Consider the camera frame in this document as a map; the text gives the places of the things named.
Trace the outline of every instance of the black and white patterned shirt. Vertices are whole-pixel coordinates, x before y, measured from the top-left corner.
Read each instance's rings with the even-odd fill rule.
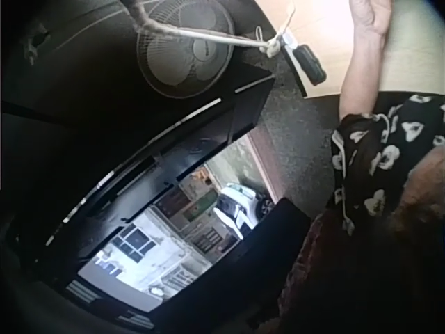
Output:
[[[394,210],[410,171],[445,144],[445,98],[411,96],[387,113],[348,115],[332,135],[335,191],[349,235]]]

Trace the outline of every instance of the white cable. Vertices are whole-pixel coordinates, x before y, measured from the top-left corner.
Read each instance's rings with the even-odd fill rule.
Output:
[[[291,11],[284,24],[281,25],[277,34],[272,39],[265,42],[263,41],[263,34],[260,27],[257,27],[256,31],[257,40],[251,40],[241,36],[233,36],[226,33],[204,29],[178,28],[169,24],[161,24],[153,19],[150,19],[148,14],[145,12],[144,5],[139,0],[120,0],[130,17],[133,19],[135,29],[138,33],[158,34],[173,37],[189,37],[238,47],[257,47],[261,52],[267,54],[269,58],[274,57],[280,52],[280,38],[286,31],[286,28],[289,26],[293,14],[296,11],[294,1],[295,0],[292,0]]]

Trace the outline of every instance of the gray floor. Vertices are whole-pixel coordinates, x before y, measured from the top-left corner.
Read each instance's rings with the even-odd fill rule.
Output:
[[[338,97],[304,99],[283,55],[269,60],[252,50],[245,61],[276,77],[259,127],[272,139],[286,196],[314,217],[324,208],[334,186],[330,136],[338,125]]]

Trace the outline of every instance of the fan grille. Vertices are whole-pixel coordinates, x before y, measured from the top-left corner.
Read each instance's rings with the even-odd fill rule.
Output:
[[[149,12],[164,24],[234,33],[233,22],[215,0],[164,0]],[[198,95],[220,78],[233,46],[192,38],[138,35],[138,62],[147,82],[160,94],[174,98]]]

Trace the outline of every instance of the white car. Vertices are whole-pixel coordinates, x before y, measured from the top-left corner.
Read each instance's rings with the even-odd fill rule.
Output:
[[[244,239],[273,206],[267,195],[240,184],[228,183],[221,190],[213,210],[226,226]]]

